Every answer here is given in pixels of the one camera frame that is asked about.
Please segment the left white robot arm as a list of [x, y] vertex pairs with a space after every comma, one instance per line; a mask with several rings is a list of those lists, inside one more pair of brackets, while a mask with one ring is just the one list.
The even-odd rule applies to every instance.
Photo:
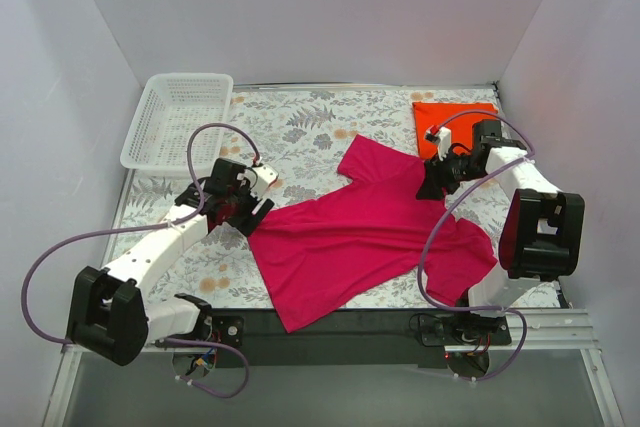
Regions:
[[228, 224], [249, 237], [273, 208], [266, 198], [278, 173], [219, 158], [209, 176], [192, 182], [175, 200], [162, 227], [106, 266], [84, 268], [72, 292], [66, 337], [124, 366], [150, 343], [176, 337], [193, 347], [215, 332], [212, 307], [189, 294], [151, 303], [160, 278], [216, 227]]

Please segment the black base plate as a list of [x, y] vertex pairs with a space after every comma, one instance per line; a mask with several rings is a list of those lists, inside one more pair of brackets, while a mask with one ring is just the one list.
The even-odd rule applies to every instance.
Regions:
[[155, 345], [233, 347], [252, 366], [408, 365], [444, 369], [445, 348], [460, 347], [488, 368], [487, 350], [508, 346], [505, 318], [436, 309], [346, 309], [288, 333], [273, 309], [210, 309], [191, 334]]

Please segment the pink t shirt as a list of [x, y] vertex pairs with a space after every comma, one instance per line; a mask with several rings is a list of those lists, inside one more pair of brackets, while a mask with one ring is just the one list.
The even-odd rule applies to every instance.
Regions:
[[248, 239], [288, 333], [413, 270], [431, 234], [427, 292], [446, 305], [496, 265], [483, 229], [453, 217], [438, 227], [443, 202], [416, 199], [419, 158], [358, 135], [337, 172], [348, 185], [271, 211]]

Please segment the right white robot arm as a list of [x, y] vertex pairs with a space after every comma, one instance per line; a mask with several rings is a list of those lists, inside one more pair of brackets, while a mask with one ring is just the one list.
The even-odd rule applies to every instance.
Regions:
[[548, 181], [536, 168], [534, 149], [523, 134], [504, 134], [505, 120], [493, 116], [472, 127], [470, 148], [456, 153], [445, 122], [426, 130], [437, 148], [425, 161], [425, 179], [416, 197], [442, 200], [464, 182], [472, 189], [495, 180], [510, 201], [498, 242], [498, 262], [479, 282], [464, 289], [452, 307], [432, 296], [434, 312], [417, 314], [409, 324], [427, 347], [459, 342], [507, 345], [506, 315], [539, 283], [574, 273], [579, 258], [585, 201]]

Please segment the white plastic basket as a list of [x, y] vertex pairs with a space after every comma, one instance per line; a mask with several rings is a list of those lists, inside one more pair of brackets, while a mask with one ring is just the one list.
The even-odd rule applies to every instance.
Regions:
[[190, 136], [205, 124], [227, 121], [233, 87], [227, 74], [149, 78], [121, 150], [121, 165], [152, 176], [187, 178]]

